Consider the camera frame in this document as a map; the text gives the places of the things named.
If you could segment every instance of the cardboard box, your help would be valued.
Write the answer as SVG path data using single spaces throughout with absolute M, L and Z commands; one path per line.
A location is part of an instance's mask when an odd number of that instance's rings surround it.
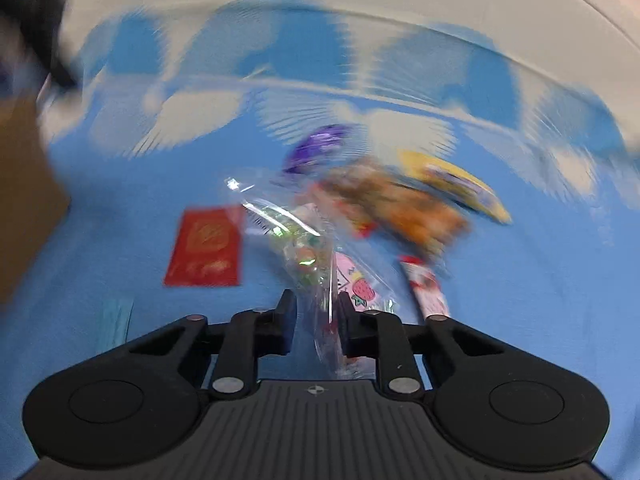
M 40 143 L 35 97 L 0 101 L 0 305 L 68 205 Z

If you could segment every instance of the metal screw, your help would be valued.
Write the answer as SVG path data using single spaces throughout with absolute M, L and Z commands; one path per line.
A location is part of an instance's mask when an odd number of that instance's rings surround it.
M 397 377 L 389 381 L 389 388 L 396 394 L 414 394 L 420 389 L 420 383 L 411 377 Z
M 211 386 L 221 394 L 236 394 L 244 388 L 244 383 L 237 377 L 220 377 Z

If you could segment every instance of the candy wrapper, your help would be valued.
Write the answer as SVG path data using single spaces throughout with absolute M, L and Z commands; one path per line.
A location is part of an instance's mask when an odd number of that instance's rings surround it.
M 468 228 L 458 209 L 430 193 L 403 186 L 368 157 L 332 169 L 321 186 L 362 206 L 382 225 L 431 256 L 440 255 Z
M 287 155 L 284 170 L 287 173 L 310 173 L 327 164 L 340 152 L 351 129 L 346 124 L 328 124 L 303 139 Z
M 423 153 L 399 150 L 402 171 L 411 178 L 444 193 L 468 208 L 480 211 L 502 224 L 511 223 L 511 215 L 494 190 L 450 162 Z
M 409 280 L 415 302 L 423 319 L 433 314 L 449 316 L 449 307 L 440 284 L 433 271 L 420 259 L 413 256 L 400 258 L 402 271 Z
M 256 182 L 229 178 L 226 185 L 246 209 L 250 232 L 268 238 L 295 281 L 299 304 L 306 305 L 300 326 L 314 336 L 320 360 L 338 378 L 373 377 L 374 360 L 343 356 L 333 301 L 347 290 L 358 310 L 396 311 L 393 291 L 381 277 L 395 272 L 393 267 L 377 263 L 366 241 L 328 222 L 315 203 L 306 201 L 306 186 L 298 180 L 261 173 Z

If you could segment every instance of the snack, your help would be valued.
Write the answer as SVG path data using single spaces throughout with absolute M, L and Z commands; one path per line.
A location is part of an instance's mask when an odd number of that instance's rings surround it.
M 269 237 L 271 247 L 299 286 L 324 286 L 329 281 L 332 244 L 320 227 L 321 219 L 312 203 L 292 208 L 255 198 L 242 203 Z
M 335 253 L 337 267 L 337 293 L 347 292 L 353 306 L 358 311 L 385 310 L 385 302 L 380 298 L 360 272 L 353 260 L 346 254 Z
M 307 195 L 329 220 L 336 224 L 347 224 L 356 238 L 366 238 L 376 228 L 375 220 L 361 205 L 349 202 L 335 192 L 312 184 Z
M 329 124 L 318 128 L 287 155 L 284 171 L 309 173 L 319 164 L 326 163 L 341 149 L 344 137 L 349 131 L 345 124 Z
M 399 150 L 398 156 L 406 176 L 420 180 L 498 222 L 511 223 L 511 216 L 494 191 L 462 168 L 435 156 L 408 150 Z
M 402 186 L 370 158 L 331 170 L 321 183 L 430 254 L 467 228 L 460 212 L 435 196 Z
M 449 316 L 447 301 L 433 271 L 422 260 L 413 256 L 402 256 L 400 266 L 409 280 L 422 318 L 427 319 L 433 314 Z

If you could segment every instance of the blue cloth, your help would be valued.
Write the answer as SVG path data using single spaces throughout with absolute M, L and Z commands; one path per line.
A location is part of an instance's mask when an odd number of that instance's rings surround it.
M 49 149 L 72 208 L 1 314 L 0 480 L 16 478 L 35 460 L 20 422 L 24 398 L 46 376 L 94 355 L 104 298 L 135 302 L 132 339 L 187 314 L 225 322 L 240 310 L 270 308 L 292 286 L 277 257 L 249 238 L 241 286 L 162 286 L 185 208 L 227 203 L 225 178 L 239 168 L 279 170 L 286 143 L 314 127 L 359 122 L 366 133 L 375 130 L 375 118 L 391 115 L 398 124 L 410 116 L 424 125 L 389 131 L 392 144 L 443 149 L 441 155 L 491 186 L 513 217 L 513 225 L 501 226 L 473 215 L 472 233 L 447 251 L 450 278 L 442 288 L 452 315 L 593 381 L 611 410 L 596 463 L 614 478 L 636 480 L 640 212 L 607 158 L 623 145 L 604 104 L 576 101 L 577 94 L 588 96 L 582 90 L 550 89 L 536 105 L 546 122 L 518 136 L 526 104 L 513 67 L 492 54 L 490 40 L 442 25 L 438 30 L 475 38 L 483 51 L 456 48 L 451 42 L 459 40 L 441 32 L 408 30 L 376 56 L 370 97 L 345 93 L 355 61 L 338 18 L 314 11 L 309 0 L 274 1 L 282 4 L 275 14 L 243 11 L 239 34 L 230 29 L 234 6 L 213 13 L 171 80 L 160 79 L 167 39 L 154 30 L 157 17 L 128 14 L 89 36 L 82 62 L 90 77 L 105 70 L 104 80 L 86 96 L 80 123 Z M 303 41 L 318 34 L 322 52 Z M 321 87 L 302 89 L 296 81 Z M 149 96 L 160 108 L 149 105 Z M 418 106 L 451 103 L 471 117 Z M 567 114 L 554 115 L 554 104 L 577 120 L 557 128 Z M 590 192 L 572 187 L 553 153 L 589 165 Z M 627 170 L 637 174 L 632 164 Z M 380 260 L 394 262 L 401 253 L 385 234 L 371 240 Z M 385 278 L 399 315 L 418 322 L 402 275 Z M 326 372 L 312 338 L 298 327 L 293 352 L 261 360 L 259 373 L 308 379 Z

